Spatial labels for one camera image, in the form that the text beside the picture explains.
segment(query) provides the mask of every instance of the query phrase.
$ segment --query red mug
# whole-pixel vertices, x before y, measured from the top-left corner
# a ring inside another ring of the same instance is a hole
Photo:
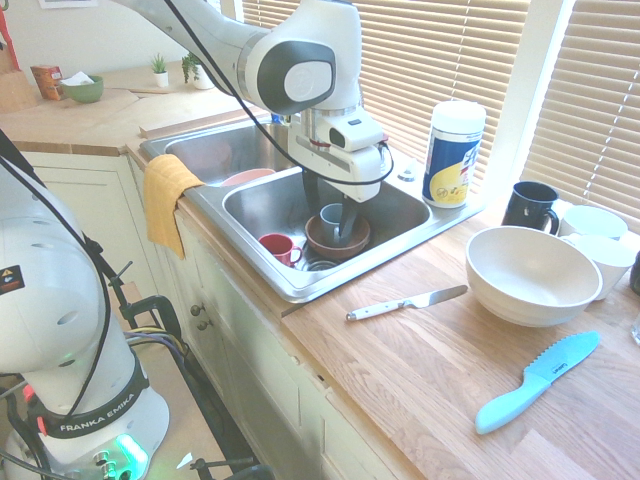
[[[293,244],[286,235],[281,233],[268,233],[258,239],[264,248],[269,250],[278,261],[287,267],[293,267],[302,258],[302,249]],[[296,260],[291,260],[294,250],[299,252]]]

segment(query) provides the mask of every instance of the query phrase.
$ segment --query butter knife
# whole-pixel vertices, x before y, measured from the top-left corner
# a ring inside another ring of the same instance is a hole
[[[522,386],[494,398],[476,416],[476,431],[484,435],[506,425],[531,405],[554,380],[587,358],[600,343],[598,332],[578,333],[546,349],[524,369]]]
[[[353,312],[347,313],[347,320],[353,322],[363,320],[365,318],[380,315],[381,313],[392,312],[399,308],[414,307],[424,308],[429,305],[444,302],[451,298],[462,295],[467,291],[466,285],[458,285],[457,287],[445,288],[444,290],[436,290],[435,292],[422,293],[415,297],[403,298],[400,300],[392,300],[390,302],[377,303],[370,307],[359,308]]]

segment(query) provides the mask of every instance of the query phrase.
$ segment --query green light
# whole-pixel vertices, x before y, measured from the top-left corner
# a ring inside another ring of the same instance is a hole
[[[138,480],[141,478],[149,464],[149,455],[147,455],[147,452],[126,433],[116,438],[116,444],[120,447],[124,456],[127,457],[127,460],[129,460],[127,468],[122,469],[122,471],[120,471],[120,469],[118,470],[118,478],[120,478],[120,475],[126,470],[131,472],[130,480]]]

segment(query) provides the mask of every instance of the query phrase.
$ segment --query white cabinet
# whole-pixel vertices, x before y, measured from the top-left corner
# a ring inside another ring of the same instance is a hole
[[[143,297],[158,288],[152,270],[160,269],[146,238],[144,211],[127,157],[24,152],[47,187],[75,214],[82,230],[102,245],[103,256],[135,282]]]
[[[334,408],[331,388],[279,337],[217,253],[181,218],[178,214],[185,260],[164,249],[179,296],[190,298],[179,317],[196,357],[260,460],[280,480],[406,478],[396,477]],[[187,311],[191,302],[204,306],[198,317]],[[213,325],[193,328],[205,319]]]

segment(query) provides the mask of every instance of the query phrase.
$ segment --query yellow towel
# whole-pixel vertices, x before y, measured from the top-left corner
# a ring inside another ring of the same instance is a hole
[[[182,193],[204,185],[175,155],[159,155],[144,172],[144,205],[147,237],[173,250],[180,260],[184,248],[178,233],[174,211]]]

